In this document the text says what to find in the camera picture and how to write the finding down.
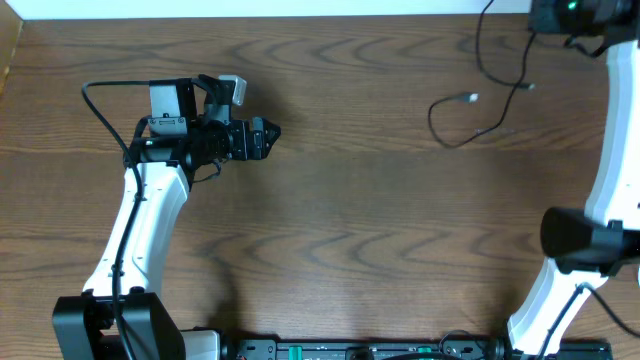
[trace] wood grain surface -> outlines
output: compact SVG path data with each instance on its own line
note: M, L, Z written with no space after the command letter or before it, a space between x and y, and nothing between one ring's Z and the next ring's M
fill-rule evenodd
M436 99L450 141L493 124L509 89L474 65L475 16L27 22L0 99L0 358L59 358L56 299L79 294L117 214L121 153L82 102L91 80L239 74L236 117L282 127L262 162L196 185L176 224L163 301L180 328L283 338L495 334L541 267L539 224L582 207L607 106L603 60L541 36L504 128L460 150L426 127ZM525 16L489 16L487 67L516 79ZM92 90L129 138L145 88ZM632 267L602 294L640 327ZM567 337L640 343L589 301Z

